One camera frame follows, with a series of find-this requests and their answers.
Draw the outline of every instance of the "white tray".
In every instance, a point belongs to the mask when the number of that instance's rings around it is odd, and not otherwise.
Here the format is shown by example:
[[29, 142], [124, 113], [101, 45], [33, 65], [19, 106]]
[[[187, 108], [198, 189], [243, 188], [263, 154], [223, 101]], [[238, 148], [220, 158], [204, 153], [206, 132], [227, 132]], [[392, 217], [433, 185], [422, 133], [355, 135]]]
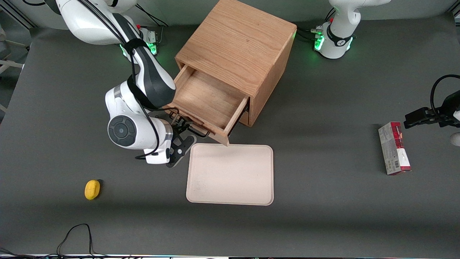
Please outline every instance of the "white tray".
[[190, 202], [262, 205], [273, 202], [273, 150], [264, 145], [195, 144], [190, 151]]

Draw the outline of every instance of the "open drawer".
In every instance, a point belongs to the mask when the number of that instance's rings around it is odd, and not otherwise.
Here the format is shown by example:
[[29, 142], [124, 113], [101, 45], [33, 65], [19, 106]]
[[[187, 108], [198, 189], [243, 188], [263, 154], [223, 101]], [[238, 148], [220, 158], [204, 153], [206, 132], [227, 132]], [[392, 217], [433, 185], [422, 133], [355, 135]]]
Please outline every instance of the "open drawer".
[[166, 107], [176, 107], [189, 117], [193, 128], [206, 132], [224, 145], [246, 108], [249, 97], [238, 89], [188, 65], [174, 80], [176, 95]]

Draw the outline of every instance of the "red and white box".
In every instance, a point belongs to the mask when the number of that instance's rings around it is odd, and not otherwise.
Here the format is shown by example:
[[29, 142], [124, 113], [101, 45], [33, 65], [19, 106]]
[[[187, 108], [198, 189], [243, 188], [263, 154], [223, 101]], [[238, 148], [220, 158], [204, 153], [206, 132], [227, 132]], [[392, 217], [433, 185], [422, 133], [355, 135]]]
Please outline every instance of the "red and white box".
[[395, 176], [411, 171], [403, 145], [400, 122], [390, 122], [379, 129], [386, 174]]

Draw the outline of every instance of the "wooden cabinet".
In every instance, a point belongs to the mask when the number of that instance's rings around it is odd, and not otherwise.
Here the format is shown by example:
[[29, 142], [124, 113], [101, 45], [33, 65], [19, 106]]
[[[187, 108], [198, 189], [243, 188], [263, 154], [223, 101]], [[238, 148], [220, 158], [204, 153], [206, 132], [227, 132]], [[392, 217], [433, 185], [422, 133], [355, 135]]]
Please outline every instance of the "wooden cabinet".
[[220, 0], [176, 55], [181, 69], [167, 107], [228, 145], [238, 120], [252, 126], [288, 61], [296, 25], [238, 2]]

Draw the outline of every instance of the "green led light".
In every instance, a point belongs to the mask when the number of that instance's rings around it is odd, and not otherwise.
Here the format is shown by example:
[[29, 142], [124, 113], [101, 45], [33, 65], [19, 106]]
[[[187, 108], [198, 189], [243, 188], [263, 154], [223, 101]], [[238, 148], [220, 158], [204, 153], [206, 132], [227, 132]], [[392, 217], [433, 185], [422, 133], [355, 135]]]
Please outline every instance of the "green led light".
[[353, 37], [351, 37], [350, 42], [348, 43], [348, 47], [346, 47], [346, 50], [349, 50], [351, 47], [351, 42], [353, 41]]
[[152, 52], [152, 54], [156, 55], [156, 44], [155, 43], [147, 43], [147, 46], [149, 47], [150, 52]]
[[324, 36], [321, 35], [315, 42], [315, 49], [320, 50], [321, 47], [322, 47], [323, 42], [324, 42]]
[[125, 50], [123, 49], [123, 47], [121, 46], [121, 44], [120, 44], [120, 48], [121, 48], [121, 51], [123, 52], [123, 55], [126, 56]]

